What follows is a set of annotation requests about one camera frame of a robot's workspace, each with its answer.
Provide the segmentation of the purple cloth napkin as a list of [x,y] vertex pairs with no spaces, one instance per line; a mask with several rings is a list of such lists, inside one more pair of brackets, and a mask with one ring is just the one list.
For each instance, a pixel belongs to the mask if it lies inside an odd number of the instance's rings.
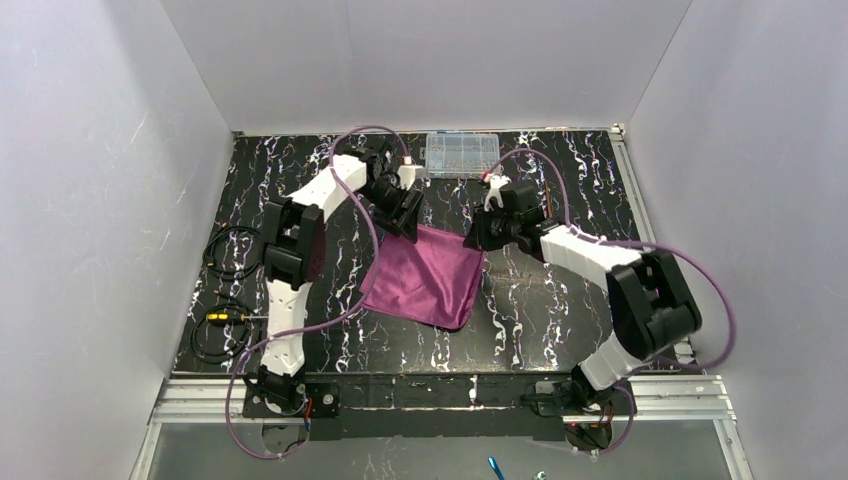
[[485,253],[455,233],[420,225],[417,240],[388,234],[365,277],[364,308],[443,330],[463,328],[482,285]]

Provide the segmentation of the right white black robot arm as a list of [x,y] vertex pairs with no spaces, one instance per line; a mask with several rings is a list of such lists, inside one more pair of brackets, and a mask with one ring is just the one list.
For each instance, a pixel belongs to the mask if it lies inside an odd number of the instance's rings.
[[595,240],[547,217],[533,188],[487,174],[464,247],[494,251],[516,244],[536,260],[562,267],[607,293],[613,331],[550,397],[567,409],[608,397],[616,383],[656,354],[698,331],[702,316],[683,273],[668,251],[627,248]]

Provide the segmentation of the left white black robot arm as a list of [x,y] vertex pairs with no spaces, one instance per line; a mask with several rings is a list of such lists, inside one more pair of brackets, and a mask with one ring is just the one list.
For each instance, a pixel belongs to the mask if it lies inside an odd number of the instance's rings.
[[327,220],[351,194],[359,193],[374,207],[374,227],[416,241],[423,194],[414,183],[421,169],[408,156],[394,165],[387,149],[355,148],[333,156],[312,180],[267,208],[261,261],[269,341],[252,385],[255,395],[281,411],[303,402],[296,376],[305,364],[307,299],[323,271]]

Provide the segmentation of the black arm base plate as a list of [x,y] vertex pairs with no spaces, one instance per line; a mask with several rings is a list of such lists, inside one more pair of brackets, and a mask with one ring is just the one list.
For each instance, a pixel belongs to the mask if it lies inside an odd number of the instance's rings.
[[308,423],[314,441],[403,436],[530,437],[561,441],[573,431],[611,439],[611,424],[635,413],[623,383],[601,402],[567,409],[550,397],[567,373],[308,374],[302,404],[281,411],[255,395],[254,379],[239,382],[233,405],[247,419]]

